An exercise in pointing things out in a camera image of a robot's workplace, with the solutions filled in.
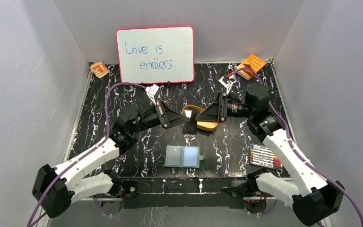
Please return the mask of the mint green card holder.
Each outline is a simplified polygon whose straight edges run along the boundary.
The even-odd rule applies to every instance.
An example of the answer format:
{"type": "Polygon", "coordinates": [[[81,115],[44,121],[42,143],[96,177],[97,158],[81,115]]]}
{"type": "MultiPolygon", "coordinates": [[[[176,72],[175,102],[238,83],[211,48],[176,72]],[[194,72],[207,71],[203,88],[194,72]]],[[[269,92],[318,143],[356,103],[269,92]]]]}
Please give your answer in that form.
{"type": "Polygon", "coordinates": [[[199,147],[195,146],[174,146],[168,145],[166,147],[165,166],[166,167],[180,167],[180,168],[199,168],[200,161],[204,160],[205,156],[200,155],[199,147]],[[179,166],[170,166],[168,164],[169,149],[179,147],[181,148],[181,164],[179,166]]]}

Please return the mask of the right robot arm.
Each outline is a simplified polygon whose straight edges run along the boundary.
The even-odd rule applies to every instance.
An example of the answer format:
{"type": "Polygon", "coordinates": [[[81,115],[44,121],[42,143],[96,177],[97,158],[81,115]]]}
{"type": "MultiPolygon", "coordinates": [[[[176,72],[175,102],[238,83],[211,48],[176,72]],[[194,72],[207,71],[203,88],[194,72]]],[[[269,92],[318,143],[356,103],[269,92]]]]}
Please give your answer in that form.
{"type": "Polygon", "coordinates": [[[250,131],[272,151],[294,180],[293,183],[277,178],[272,173],[259,170],[250,174],[248,192],[259,196],[269,193],[291,207],[297,218],[312,226],[336,213],[343,198],[340,181],[328,180],[312,169],[312,165],[290,139],[283,118],[272,111],[270,95],[259,83],[249,84],[245,100],[219,93],[215,101],[196,120],[224,122],[227,117],[248,119],[250,131]]]}

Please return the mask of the black credit card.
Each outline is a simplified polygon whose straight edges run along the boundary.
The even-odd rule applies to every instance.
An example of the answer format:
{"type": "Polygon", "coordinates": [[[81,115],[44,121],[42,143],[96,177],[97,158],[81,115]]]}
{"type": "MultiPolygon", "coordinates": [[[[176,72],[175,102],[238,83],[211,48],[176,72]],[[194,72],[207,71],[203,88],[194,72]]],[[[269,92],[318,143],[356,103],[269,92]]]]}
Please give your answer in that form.
{"type": "Polygon", "coordinates": [[[184,135],[196,135],[198,128],[197,128],[197,121],[196,117],[199,114],[197,110],[184,110],[182,115],[189,118],[189,121],[182,125],[182,133],[184,135]]]}

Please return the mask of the grey card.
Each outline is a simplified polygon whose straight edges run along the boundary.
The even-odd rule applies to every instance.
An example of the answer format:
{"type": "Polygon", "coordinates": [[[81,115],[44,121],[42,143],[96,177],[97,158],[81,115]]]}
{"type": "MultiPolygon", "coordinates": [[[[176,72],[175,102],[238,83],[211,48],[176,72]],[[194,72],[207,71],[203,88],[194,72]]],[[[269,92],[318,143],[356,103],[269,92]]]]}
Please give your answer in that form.
{"type": "Polygon", "coordinates": [[[170,166],[179,166],[182,160],[181,148],[175,147],[169,149],[168,164],[170,166]]]}

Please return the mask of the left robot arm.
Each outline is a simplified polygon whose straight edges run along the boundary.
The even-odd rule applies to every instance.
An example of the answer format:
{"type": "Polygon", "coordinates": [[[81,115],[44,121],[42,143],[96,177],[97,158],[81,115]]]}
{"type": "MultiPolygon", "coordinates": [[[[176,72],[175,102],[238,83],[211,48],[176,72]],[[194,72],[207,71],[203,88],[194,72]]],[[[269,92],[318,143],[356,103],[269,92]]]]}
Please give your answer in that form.
{"type": "Polygon", "coordinates": [[[190,119],[171,110],[163,101],[144,113],[136,105],[121,108],[108,137],[69,161],[51,167],[42,166],[32,189],[32,195],[50,218],[66,211],[76,201],[95,194],[107,193],[116,197],[122,192],[122,184],[115,174],[106,171],[87,177],[97,167],[116,159],[136,143],[136,132],[156,126],[164,129],[187,123],[190,119]]]}

